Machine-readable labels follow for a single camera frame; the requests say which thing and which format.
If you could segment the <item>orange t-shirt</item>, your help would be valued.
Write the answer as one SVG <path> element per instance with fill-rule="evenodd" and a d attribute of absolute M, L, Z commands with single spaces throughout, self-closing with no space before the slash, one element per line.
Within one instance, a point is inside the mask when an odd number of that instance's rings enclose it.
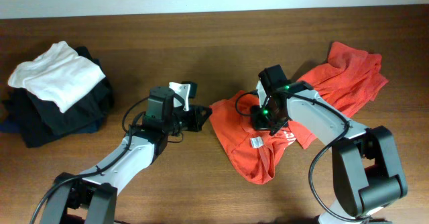
<path fill-rule="evenodd" d="M 388 80 L 380 73 L 380 54 L 371 54 L 334 42 L 328 60 L 301 76 L 320 96 L 347 117 L 376 98 Z M 306 149 L 316 139 L 303 125 L 292 121 L 275 135 L 256 131 L 246 115 L 259 99 L 239 91 L 230 99 L 213 103 L 210 122 L 235 170 L 253 184 L 265 184 L 285 149 L 298 142 Z"/>

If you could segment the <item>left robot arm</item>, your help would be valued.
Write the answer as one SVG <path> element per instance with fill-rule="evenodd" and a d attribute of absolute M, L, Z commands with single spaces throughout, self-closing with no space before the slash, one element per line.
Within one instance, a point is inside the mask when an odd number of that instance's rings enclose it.
<path fill-rule="evenodd" d="M 125 135 L 108 156 L 93 167 L 73 175 L 56 177 L 42 197 L 30 221 L 35 223 L 115 223 L 117 197 L 142 170 L 152 165 L 168 144 L 179 143 L 185 131 L 199 132 L 211 108 L 191 105 L 194 82 L 170 82 L 154 87 L 144 98 L 147 109 L 131 124 L 123 124 Z"/>

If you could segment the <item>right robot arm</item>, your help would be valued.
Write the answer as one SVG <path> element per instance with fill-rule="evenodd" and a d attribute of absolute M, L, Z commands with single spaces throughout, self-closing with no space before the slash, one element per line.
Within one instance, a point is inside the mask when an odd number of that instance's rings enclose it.
<path fill-rule="evenodd" d="M 353 121 L 307 82 L 288 80 L 279 65 L 263 69 L 258 77 L 253 127 L 274 135 L 294 121 L 324 144 L 308 171 L 313 195 L 315 166 L 325 153 L 332 154 L 336 199 L 329 207 L 321 205 L 324 212 L 317 223 L 374 223 L 372 214 L 407 195 L 408 183 L 390 130 Z"/>

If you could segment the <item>black folded clothes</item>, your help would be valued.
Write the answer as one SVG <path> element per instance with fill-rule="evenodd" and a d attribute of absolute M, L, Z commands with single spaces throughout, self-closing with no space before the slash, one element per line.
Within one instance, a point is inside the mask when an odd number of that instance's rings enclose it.
<path fill-rule="evenodd" d="M 90 55 L 86 47 L 73 49 L 79 56 L 91 60 L 101 68 L 100 62 Z M 112 86 L 106 75 L 65 113 L 60 112 L 54 102 L 43 101 L 23 88 L 11 87 L 8 97 L 3 104 L 10 115 L 10 121 L 18 124 L 19 133 L 28 148 L 37 148 L 75 134 L 72 131 L 95 121 L 103 122 L 114 104 Z"/>

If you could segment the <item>white folded shirt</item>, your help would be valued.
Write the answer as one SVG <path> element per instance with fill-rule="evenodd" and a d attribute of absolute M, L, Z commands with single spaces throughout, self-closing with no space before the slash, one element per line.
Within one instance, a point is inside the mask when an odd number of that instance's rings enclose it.
<path fill-rule="evenodd" d="M 65 113 L 104 78 L 100 66 L 61 41 L 36 59 L 17 65 L 7 84 L 54 102 Z"/>

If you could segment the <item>navy folded garment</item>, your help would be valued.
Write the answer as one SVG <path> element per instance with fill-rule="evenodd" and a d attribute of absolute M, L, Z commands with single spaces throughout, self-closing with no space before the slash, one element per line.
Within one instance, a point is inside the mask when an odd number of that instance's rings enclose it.
<path fill-rule="evenodd" d="M 72 131 L 72 133 L 78 134 L 78 133 L 95 133 L 97 132 L 102 125 L 102 121 L 98 120 L 95 121 L 85 127 L 82 127 L 80 129 L 74 130 Z M 10 121 L 10 120 L 5 120 L 4 122 L 1 123 L 1 132 L 2 133 L 19 133 L 19 126 L 18 124 Z"/>

